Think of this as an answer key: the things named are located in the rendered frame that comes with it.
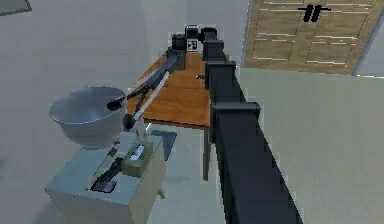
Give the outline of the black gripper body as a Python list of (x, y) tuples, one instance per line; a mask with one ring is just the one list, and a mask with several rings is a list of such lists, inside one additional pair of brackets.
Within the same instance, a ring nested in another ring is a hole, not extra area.
[(166, 73), (171, 74), (174, 71), (184, 70), (186, 62), (187, 39), (185, 34), (173, 34), (172, 45), (167, 49), (166, 60), (156, 71), (155, 85), (158, 85)]

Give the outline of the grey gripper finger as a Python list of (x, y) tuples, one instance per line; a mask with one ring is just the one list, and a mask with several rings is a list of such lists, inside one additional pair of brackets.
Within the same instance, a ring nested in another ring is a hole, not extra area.
[(129, 93), (127, 96), (123, 95), (115, 100), (110, 101), (107, 104), (107, 108), (111, 111), (116, 111), (122, 107), (124, 100), (128, 100), (136, 96), (140, 96), (140, 99), (136, 104), (136, 112), (138, 112), (141, 106), (143, 105), (145, 96), (148, 94), (150, 90), (154, 90), (160, 84), (160, 81), (161, 81), (160, 78), (155, 78), (155, 79), (146, 81), (145, 85), (141, 87), (139, 90), (134, 91), (133, 93)]
[[(139, 84), (145, 85), (146, 81), (155, 79), (154, 75), (155, 75), (156, 71), (151, 73), (145, 79), (140, 80)], [(166, 73), (165, 76), (163, 77), (163, 79), (161, 80), (160, 84), (154, 90), (150, 90), (148, 92), (148, 94), (144, 98), (143, 105), (141, 106), (141, 108), (138, 112), (136, 112), (136, 109), (135, 109), (135, 113), (133, 115), (126, 113), (126, 115), (123, 118), (123, 126), (124, 126), (125, 130), (132, 129), (135, 126), (135, 124), (142, 118), (142, 115), (144, 114), (146, 109), (150, 106), (152, 101), (156, 98), (156, 96), (160, 92), (161, 88), (164, 86), (165, 82), (167, 81), (168, 77), (169, 77), (169, 73)]]

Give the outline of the grey mixing bowl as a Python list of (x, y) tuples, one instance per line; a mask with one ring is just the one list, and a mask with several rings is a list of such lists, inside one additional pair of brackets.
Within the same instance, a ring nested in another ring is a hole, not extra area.
[(86, 149), (112, 145), (123, 132), (126, 94), (108, 86), (88, 86), (58, 98), (49, 109), (64, 135)]

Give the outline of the pale blue stand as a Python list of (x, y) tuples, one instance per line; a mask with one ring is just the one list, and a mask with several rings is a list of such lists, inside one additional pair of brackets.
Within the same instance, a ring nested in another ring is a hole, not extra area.
[(66, 224), (147, 223), (166, 171), (162, 139), (149, 136), (148, 141), (153, 154), (143, 176), (118, 174), (110, 193), (86, 189), (108, 150), (80, 149), (75, 154), (45, 187)]

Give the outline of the brown wooden table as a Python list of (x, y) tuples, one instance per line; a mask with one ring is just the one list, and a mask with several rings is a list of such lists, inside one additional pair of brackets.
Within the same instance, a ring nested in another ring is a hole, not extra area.
[(210, 96), (205, 89), (202, 75), (205, 62), (201, 53), (187, 53), (184, 70), (173, 72), (143, 114), (145, 122), (200, 129), (203, 131), (203, 165), (202, 179), (208, 180), (211, 144)]

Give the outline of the olive green tissue box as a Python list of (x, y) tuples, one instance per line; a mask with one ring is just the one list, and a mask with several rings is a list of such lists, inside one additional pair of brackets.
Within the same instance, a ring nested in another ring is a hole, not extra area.
[(153, 155), (153, 143), (148, 141), (135, 142), (121, 162), (122, 174), (141, 177)]

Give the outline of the black remote control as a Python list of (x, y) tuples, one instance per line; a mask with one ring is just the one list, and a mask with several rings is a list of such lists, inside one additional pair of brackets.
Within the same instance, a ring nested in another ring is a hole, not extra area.
[(111, 193), (116, 186), (116, 181), (113, 181), (113, 178), (122, 171), (122, 161), (122, 158), (117, 157), (110, 168), (97, 178), (92, 185), (91, 190), (102, 193)]

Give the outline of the brown wooden door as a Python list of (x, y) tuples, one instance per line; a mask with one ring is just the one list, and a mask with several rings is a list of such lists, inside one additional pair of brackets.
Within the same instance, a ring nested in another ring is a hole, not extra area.
[(351, 75), (384, 0), (253, 0), (243, 66)]

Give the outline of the framed wall picture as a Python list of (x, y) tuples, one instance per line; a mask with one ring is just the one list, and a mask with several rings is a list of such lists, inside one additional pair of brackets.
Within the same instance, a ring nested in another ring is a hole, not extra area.
[(29, 0), (0, 0), (0, 16), (30, 12)]

